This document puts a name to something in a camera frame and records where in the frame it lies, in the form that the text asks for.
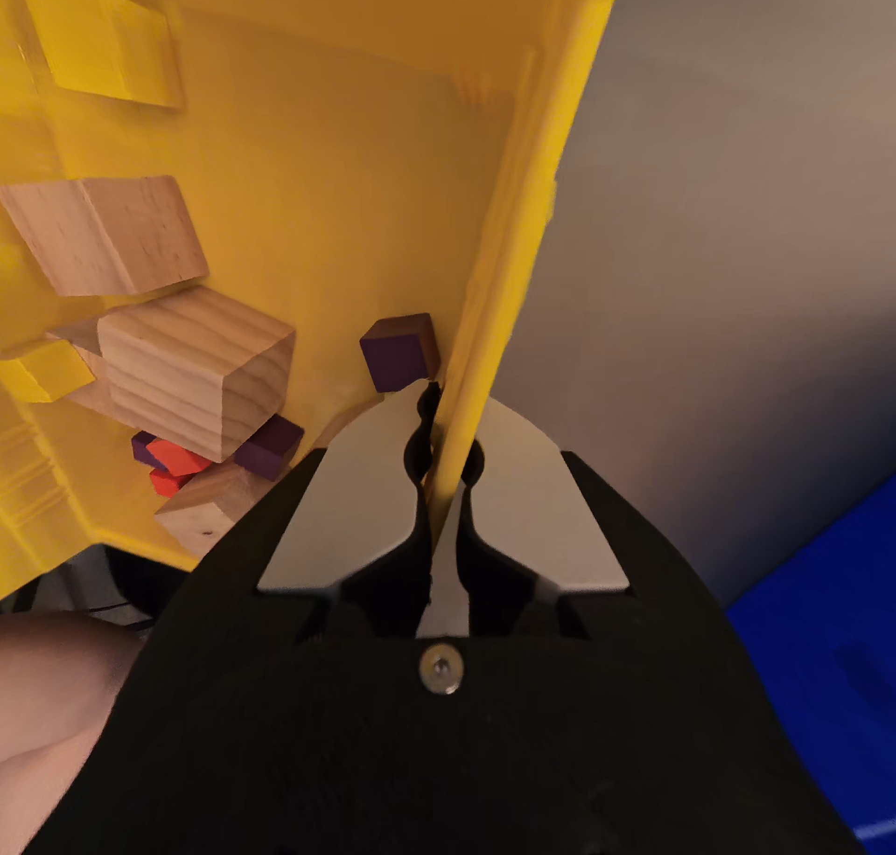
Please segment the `person's left forearm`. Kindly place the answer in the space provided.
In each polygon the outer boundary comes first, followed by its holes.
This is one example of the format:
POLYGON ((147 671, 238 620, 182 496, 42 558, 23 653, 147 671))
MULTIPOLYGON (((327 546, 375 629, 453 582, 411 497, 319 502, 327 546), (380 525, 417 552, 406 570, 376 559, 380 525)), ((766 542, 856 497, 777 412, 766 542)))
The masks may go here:
POLYGON ((22 853, 94 749, 142 648, 74 612, 1 618, 1 852, 22 853))

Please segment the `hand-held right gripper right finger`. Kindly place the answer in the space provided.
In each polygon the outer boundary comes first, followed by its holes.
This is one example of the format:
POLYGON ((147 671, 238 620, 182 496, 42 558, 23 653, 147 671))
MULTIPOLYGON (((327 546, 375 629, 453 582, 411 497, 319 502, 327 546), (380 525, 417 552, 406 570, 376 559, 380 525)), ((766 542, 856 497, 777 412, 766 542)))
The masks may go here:
POLYGON ((492 397, 469 471, 474 541, 544 596, 624 592, 629 580, 554 442, 492 397))

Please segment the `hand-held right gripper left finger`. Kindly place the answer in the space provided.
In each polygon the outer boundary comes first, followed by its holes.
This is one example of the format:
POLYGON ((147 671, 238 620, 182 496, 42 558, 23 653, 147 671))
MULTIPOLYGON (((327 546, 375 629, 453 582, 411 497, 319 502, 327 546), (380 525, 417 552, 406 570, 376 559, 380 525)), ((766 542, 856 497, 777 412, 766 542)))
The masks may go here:
POLYGON ((419 379, 348 421, 322 459, 264 570, 263 593, 325 593, 407 542, 418 524, 441 398, 419 379))

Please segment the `blue plastic box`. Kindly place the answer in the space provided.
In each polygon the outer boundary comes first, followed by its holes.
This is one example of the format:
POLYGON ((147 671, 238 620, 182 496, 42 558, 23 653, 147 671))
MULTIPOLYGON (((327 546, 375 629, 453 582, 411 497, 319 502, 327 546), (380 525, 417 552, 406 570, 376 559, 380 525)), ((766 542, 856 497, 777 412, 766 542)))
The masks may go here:
POLYGON ((895 479, 726 610, 806 770, 866 853, 895 852, 895 479))

